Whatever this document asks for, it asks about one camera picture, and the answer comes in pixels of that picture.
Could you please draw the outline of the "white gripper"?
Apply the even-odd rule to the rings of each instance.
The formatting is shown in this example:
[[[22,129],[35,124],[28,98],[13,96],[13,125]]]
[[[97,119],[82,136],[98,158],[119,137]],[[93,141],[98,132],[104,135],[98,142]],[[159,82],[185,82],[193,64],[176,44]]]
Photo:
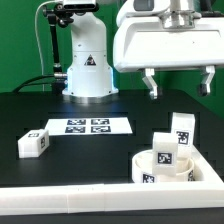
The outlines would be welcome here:
[[[119,72],[145,69],[142,80],[152,99],[158,98],[155,70],[203,67],[199,94],[211,93],[214,66],[224,65],[224,17],[197,19],[192,29],[165,29],[157,16],[123,17],[117,23],[114,67]]]

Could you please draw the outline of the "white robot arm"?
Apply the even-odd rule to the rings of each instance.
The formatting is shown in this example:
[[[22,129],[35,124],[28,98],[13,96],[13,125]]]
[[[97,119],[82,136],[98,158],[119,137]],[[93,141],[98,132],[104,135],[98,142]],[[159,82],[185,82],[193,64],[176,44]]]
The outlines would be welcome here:
[[[84,102],[117,92],[113,70],[144,74],[154,99],[158,70],[200,69],[199,93],[210,93],[215,69],[224,67],[224,15],[198,12],[194,0],[127,0],[117,14],[113,64],[107,64],[106,28],[91,10],[96,0],[65,0],[73,11],[72,64],[63,94]]]

